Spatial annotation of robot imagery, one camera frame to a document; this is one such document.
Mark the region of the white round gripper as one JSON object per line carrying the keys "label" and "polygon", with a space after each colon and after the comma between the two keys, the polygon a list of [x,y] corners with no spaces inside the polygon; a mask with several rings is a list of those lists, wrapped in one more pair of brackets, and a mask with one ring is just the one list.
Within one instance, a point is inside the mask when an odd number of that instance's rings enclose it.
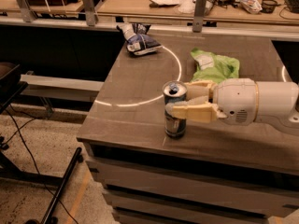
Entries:
{"label": "white round gripper", "polygon": [[[189,101],[168,103],[165,111],[170,116],[201,123],[221,119],[229,125],[249,125],[254,121],[258,95],[257,85],[253,80],[230,78],[218,86],[212,80],[196,80],[186,82],[185,85]],[[215,104],[201,96],[208,99],[213,97]]]}

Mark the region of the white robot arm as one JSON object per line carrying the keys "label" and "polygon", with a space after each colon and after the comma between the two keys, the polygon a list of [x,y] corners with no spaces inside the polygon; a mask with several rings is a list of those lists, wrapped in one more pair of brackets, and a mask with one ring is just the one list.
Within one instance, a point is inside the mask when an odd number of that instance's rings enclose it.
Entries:
{"label": "white robot arm", "polygon": [[201,123],[219,119],[229,125],[266,123],[283,133],[298,134],[299,90],[293,82],[230,78],[219,84],[198,80],[184,88],[183,101],[165,106],[166,113],[174,118]]}

